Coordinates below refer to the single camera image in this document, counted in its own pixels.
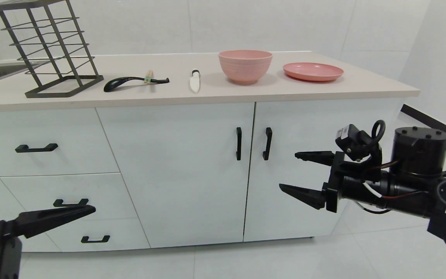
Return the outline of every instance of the drawer handle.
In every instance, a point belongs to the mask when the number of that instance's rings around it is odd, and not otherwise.
[[[55,208],[65,208],[65,207],[72,207],[73,205],[86,205],[88,202],[89,202],[88,198],[82,198],[78,203],[63,204],[63,200],[59,199],[53,203],[53,206]]]
[[[242,157],[242,128],[237,128],[237,161]]]
[[[269,159],[269,150],[271,149],[271,137],[273,137],[273,131],[270,127],[266,128],[266,136],[268,140],[266,141],[266,150],[262,152],[262,157],[265,161]]]
[[[51,152],[58,148],[57,143],[50,143],[45,148],[29,148],[28,145],[19,145],[15,148],[16,153],[30,153],[30,152]]]
[[[81,242],[82,243],[106,243],[109,240],[110,240],[110,236],[109,235],[103,236],[103,238],[101,240],[89,240],[88,236],[84,236],[84,237],[82,237]]]

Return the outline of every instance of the white knife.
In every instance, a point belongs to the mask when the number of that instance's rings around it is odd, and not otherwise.
[[[201,88],[201,74],[198,69],[192,70],[192,77],[190,78],[190,88],[194,93],[199,93],[199,89]]]

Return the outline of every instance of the countertop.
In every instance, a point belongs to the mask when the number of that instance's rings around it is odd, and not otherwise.
[[[37,87],[32,76],[15,74],[0,80],[0,111],[66,109],[120,106],[157,106],[204,103],[241,103],[296,100],[416,97],[420,90],[314,52],[275,52],[267,74],[253,85],[231,83],[223,74],[217,53],[181,53],[161,55],[108,55],[94,59],[104,81],[69,98],[28,99],[25,92]],[[345,74],[330,83],[309,83],[285,76],[282,66],[291,62],[319,62],[342,68]],[[66,61],[60,60],[64,68]],[[189,87],[193,68],[201,73],[201,90],[195,94]],[[37,69],[50,71],[51,65]],[[117,91],[103,92],[107,81],[121,76],[143,77],[147,70],[154,78],[170,78],[170,83],[144,85],[129,81]],[[85,65],[80,74],[92,74]],[[47,75],[43,83],[56,79]],[[51,88],[76,87],[67,81]]]

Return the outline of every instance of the black spoon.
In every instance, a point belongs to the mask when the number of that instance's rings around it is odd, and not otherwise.
[[[127,81],[131,81],[133,79],[138,79],[139,81],[143,81],[144,78],[142,77],[136,77],[136,76],[125,76],[125,77],[119,77],[112,79],[111,81],[108,81],[106,85],[104,86],[104,92],[111,92],[115,90],[118,86],[126,83]],[[169,83],[170,79],[151,79],[151,83]]]

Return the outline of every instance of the floor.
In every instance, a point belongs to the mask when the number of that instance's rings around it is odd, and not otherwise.
[[[426,223],[396,212],[365,214],[350,203],[329,236],[137,251],[26,253],[20,278],[446,279],[446,246],[426,232]]]

